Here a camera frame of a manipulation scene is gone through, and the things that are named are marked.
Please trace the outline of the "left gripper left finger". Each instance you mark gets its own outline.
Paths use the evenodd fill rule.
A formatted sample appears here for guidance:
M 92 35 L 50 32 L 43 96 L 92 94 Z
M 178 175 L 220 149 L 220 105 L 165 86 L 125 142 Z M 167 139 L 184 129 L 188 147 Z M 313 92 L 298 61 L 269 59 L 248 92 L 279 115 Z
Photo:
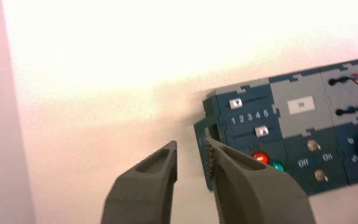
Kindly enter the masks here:
M 170 223 L 177 176 L 177 142 L 172 140 L 115 180 L 101 223 Z

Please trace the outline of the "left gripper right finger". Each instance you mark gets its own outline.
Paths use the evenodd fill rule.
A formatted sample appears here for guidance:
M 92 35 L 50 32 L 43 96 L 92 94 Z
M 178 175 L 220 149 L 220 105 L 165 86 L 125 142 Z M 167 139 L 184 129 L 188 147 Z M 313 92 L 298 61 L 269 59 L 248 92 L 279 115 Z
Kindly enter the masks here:
M 207 177 L 221 224 L 314 224 L 307 194 L 289 174 L 206 140 Z

